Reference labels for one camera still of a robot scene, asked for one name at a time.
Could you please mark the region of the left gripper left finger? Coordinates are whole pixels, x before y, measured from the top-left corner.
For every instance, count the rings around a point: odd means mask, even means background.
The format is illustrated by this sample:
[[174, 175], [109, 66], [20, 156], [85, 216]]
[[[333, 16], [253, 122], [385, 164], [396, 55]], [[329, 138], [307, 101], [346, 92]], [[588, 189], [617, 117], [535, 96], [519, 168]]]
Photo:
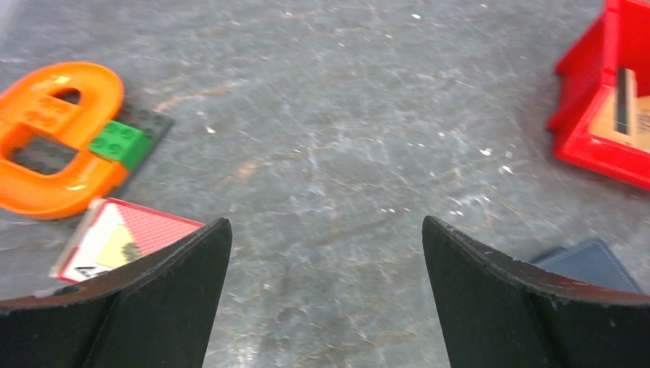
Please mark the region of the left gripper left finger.
[[228, 270], [221, 218], [44, 296], [1, 302], [3, 367], [200, 367]]

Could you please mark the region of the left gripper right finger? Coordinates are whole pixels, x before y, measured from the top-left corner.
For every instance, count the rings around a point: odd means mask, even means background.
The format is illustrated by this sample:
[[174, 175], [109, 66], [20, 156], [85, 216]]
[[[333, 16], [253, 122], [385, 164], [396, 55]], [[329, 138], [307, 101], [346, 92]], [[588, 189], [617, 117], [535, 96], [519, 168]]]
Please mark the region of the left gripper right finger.
[[434, 216], [428, 278], [453, 367], [647, 367], [649, 297], [512, 258]]

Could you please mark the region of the navy blue card holder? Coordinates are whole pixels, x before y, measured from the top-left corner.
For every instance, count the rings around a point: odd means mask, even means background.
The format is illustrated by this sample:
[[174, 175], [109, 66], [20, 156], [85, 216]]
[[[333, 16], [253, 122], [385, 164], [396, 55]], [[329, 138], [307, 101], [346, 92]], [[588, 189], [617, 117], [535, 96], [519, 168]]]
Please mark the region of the navy blue card holder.
[[588, 238], [568, 248], [552, 248], [530, 263], [546, 271], [600, 287], [644, 294], [601, 238]]

